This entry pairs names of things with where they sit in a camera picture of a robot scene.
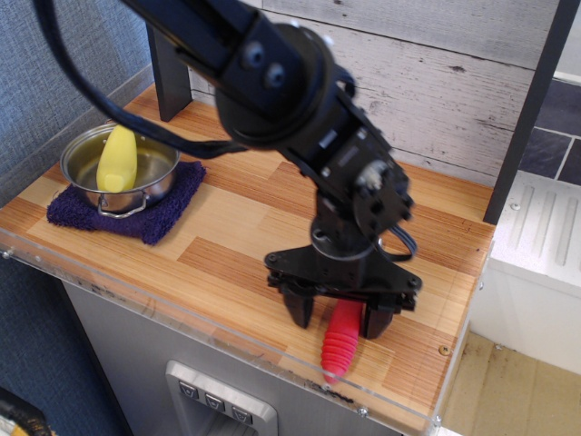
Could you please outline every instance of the beige floor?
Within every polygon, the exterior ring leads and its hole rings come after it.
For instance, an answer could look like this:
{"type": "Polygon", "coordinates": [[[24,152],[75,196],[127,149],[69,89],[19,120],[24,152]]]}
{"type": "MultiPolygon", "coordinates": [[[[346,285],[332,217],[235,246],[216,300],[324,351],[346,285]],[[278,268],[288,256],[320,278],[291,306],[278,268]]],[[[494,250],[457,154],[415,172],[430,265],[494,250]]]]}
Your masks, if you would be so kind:
{"type": "Polygon", "coordinates": [[[581,376],[471,333],[443,416],[462,436],[581,435],[581,376]]]}

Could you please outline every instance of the pot handle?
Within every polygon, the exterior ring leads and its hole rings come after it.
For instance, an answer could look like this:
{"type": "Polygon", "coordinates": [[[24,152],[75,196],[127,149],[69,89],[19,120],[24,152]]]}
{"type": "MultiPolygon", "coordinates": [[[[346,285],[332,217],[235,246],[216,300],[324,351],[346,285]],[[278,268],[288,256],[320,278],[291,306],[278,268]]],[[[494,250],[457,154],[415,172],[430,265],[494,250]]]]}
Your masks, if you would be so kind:
{"type": "Polygon", "coordinates": [[[133,209],[132,211],[129,211],[126,213],[105,212],[103,210],[103,208],[101,207],[101,203],[103,201],[103,194],[101,194],[101,195],[99,195],[99,206],[97,207],[97,211],[99,212],[99,214],[101,216],[107,216],[109,218],[115,218],[116,220],[122,220],[123,218],[127,218],[127,217],[133,215],[134,213],[141,212],[143,209],[145,209],[145,207],[147,206],[147,200],[149,200],[149,195],[145,192],[142,192],[142,194],[143,194],[142,205],[138,206],[135,209],[133,209]]]}

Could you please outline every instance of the blue fabric wall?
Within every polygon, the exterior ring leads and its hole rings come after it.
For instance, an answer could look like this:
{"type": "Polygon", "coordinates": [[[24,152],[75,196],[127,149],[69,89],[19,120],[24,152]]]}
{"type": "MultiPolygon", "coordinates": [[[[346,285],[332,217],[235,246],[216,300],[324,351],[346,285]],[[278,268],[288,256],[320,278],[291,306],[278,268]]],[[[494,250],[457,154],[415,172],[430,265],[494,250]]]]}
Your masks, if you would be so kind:
{"type": "MultiPolygon", "coordinates": [[[[120,90],[151,69],[143,21],[120,1],[55,2],[77,66],[105,94],[120,95],[118,104],[128,103],[139,90],[120,90]]],[[[0,36],[2,207],[72,137],[105,118],[64,77],[30,1],[0,2],[0,36]]],[[[57,288],[46,274],[0,259],[0,385],[43,410],[59,436],[123,434],[57,288]]]]}

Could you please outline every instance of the white wood panel wall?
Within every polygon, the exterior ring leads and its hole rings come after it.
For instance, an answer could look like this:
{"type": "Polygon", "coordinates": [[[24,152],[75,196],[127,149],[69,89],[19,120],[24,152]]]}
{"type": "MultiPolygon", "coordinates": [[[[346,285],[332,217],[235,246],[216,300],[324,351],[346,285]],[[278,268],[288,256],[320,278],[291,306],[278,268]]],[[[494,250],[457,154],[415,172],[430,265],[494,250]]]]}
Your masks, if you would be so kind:
{"type": "MultiPolygon", "coordinates": [[[[335,41],[400,161],[493,185],[558,0],[251,0],[335,41]]],[[[212,87],[192,74],[195,99],[212,87]]]]}

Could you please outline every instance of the dark tile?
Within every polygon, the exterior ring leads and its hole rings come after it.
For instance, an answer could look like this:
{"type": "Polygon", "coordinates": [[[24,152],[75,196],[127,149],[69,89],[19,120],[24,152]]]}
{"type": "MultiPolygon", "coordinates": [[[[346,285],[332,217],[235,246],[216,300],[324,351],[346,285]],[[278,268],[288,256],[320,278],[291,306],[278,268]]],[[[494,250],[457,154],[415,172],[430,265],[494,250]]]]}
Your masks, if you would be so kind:
{"type": "Polygon", "coordinates": [[[581,136],[581,86],[553,80],[537,118],[537,127],[581,136]]]}
{"type": "Polygon", "coordinates": [[[581,139],[575,139],[569,155],[566,157],[559,180],[581,185],[581,139]]]}
{"type": "Polygon", "coordinates": [[[533,129],[518,169],[554,179],[570,143],[568,136],[533,129]]]}

